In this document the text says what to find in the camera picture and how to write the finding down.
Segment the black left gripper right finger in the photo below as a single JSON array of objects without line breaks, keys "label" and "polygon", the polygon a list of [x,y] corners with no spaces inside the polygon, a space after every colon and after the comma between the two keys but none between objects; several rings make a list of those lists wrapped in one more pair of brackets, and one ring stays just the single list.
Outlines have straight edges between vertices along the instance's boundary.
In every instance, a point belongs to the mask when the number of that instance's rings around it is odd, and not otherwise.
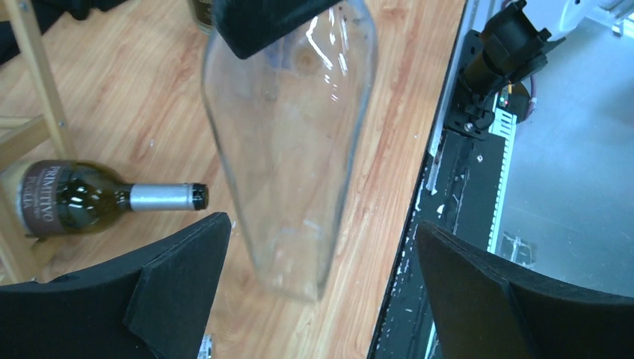
[{"label": "black left gripper right finger", "polygon": [[566,283],[431,222],[416,247],[445,358],[631,358],[633,299]]}]

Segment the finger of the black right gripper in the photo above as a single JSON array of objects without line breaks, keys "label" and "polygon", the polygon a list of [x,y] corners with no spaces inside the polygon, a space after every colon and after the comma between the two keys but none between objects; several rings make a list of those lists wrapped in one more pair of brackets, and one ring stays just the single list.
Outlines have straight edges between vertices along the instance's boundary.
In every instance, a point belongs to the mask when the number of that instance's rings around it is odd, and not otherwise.
[{"label": "finger of the black right gripper", "polygon": [[212,2],[212,24],[233,54],[244,60],[336,4],[336,0],[217,0]]}]

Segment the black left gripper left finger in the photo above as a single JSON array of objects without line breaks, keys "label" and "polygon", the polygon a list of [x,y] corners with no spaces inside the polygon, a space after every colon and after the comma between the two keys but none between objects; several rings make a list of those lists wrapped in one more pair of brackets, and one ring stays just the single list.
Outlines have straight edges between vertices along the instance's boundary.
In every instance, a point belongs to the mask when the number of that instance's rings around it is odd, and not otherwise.
[{"label": "black left gripper left finger", "polygon": [[216,212],[47,283],[1,288],[3,358],[195,358],[232,223]]}]

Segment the small clear glass bottle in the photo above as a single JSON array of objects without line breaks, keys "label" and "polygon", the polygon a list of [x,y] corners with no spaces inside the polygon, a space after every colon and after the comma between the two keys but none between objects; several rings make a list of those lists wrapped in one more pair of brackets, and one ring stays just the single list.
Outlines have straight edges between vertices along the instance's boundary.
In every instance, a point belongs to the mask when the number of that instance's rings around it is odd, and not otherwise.
[{"label": "small clear glass bottle", "polygon": [[377,72],[373,22],[323,13],[245,60],[212,25],[203,103],[256,277],[272,292],[324,295]]}]

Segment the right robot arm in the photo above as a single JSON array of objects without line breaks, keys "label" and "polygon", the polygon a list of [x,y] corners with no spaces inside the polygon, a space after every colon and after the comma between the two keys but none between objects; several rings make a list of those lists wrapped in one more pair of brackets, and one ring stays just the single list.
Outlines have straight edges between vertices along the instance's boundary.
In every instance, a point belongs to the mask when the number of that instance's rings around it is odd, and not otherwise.
[{"label": "right robot arm", "polygon": [[[214,1],[212,25],[245,60],[318,19],[373,26],[364,1]],[[464,87],[489,95],[541,70],[547,53],[586,18],[614,25],[633,14],[632,1],[504,1],[478,38],[482,49],[462,69]]]}]

